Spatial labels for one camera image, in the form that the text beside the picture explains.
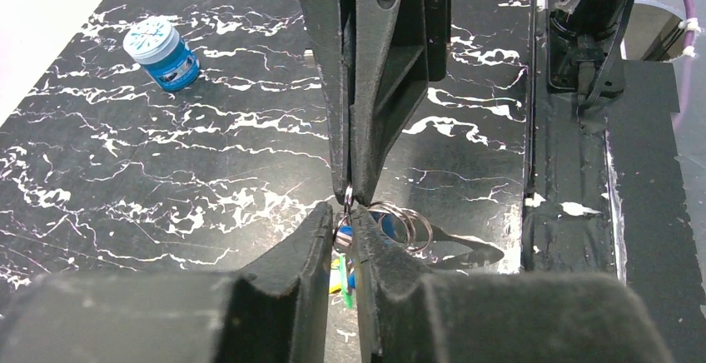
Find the green tagged key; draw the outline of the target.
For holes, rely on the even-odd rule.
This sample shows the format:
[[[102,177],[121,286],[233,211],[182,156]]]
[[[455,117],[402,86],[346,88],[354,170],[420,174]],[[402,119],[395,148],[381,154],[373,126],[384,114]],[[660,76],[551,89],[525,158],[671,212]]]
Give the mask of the green tagged key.
[[[355,289],[355,273],[353,272],[352,261],[348,256],[341,254],[339,257],[338,273],[340,277],[340,293],[346,307],[352,309],[355,306],[353,291]]]

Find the blue round tin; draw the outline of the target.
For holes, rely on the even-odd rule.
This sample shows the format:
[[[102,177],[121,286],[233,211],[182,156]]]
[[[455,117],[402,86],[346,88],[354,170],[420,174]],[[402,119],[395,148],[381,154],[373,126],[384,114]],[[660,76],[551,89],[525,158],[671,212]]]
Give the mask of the blue round tin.
[[[165,92],[188,87],[200,74],[198,57],[165,17],[148,17],[133,24],[122,47]]]

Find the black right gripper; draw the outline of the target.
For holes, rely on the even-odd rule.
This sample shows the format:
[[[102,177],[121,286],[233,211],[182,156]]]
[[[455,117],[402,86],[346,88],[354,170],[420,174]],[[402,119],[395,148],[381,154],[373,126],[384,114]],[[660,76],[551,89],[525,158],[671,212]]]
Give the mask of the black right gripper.
[[[326,102],[334,195],[351,183],[368,206],[428,81],[447,74],[451,0],[355,0],[353,86],[353,0],[298,2]]]

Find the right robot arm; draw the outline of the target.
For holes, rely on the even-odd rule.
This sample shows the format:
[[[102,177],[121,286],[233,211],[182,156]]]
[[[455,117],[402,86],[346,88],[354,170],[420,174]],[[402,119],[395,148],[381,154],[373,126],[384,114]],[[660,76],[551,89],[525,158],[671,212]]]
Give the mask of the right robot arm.
[[[326,101],[331,178],[344,205],[372,203],[387,154],[432,82],[445,78],[451,0],[298,0]],[[634,0],[555,0],[549,80],[582,108],[612,98]]]

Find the blue tagged key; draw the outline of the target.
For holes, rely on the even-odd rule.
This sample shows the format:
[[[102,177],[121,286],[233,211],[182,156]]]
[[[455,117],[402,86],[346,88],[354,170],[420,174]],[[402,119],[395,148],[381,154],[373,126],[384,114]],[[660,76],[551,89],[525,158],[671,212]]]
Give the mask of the blue tagged key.
[[[334,249],[338,253],[349,253],[353,246],[353,236],[350,226],[341,226],[336,233]]]

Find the yellow tagged key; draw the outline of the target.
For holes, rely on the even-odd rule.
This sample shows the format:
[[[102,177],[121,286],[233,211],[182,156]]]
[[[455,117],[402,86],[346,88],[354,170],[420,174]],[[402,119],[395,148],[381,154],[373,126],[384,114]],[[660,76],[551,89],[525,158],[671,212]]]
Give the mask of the yellow tagged key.
[[[340,292],[341,291],[341,284],[342,284],[341,261],[339,258],[336,258],[331,262],[329,293],[335,294],[337,292]]]

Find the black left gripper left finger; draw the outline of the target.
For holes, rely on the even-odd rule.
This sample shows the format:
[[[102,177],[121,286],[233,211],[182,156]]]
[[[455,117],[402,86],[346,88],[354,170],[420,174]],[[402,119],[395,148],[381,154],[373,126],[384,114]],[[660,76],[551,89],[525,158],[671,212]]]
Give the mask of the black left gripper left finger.
[[[319,203],[236,271],[38,277],[1,323],[4,362],[321,362],[333,212]]]

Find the white metal keyring plate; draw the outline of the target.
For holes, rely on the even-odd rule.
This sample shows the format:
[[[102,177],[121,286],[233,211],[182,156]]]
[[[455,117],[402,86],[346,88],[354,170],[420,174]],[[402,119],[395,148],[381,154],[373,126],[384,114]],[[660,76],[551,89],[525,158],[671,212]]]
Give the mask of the white metal keyring plate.
[[[505,252],[496,244],[477,236],[449,233],[419,212],[391,201],[375,201],[367,211],[383,241],[398,246],[433,270],[468,271],[505,258]]]

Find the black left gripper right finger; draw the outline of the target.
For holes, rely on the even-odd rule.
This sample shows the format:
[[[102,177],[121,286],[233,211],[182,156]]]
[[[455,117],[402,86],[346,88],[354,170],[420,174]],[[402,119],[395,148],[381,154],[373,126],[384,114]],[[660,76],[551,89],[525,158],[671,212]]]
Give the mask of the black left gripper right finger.
[[[351,218],[365,362],[670,362],[644,303],[600,273],[434,271]]]

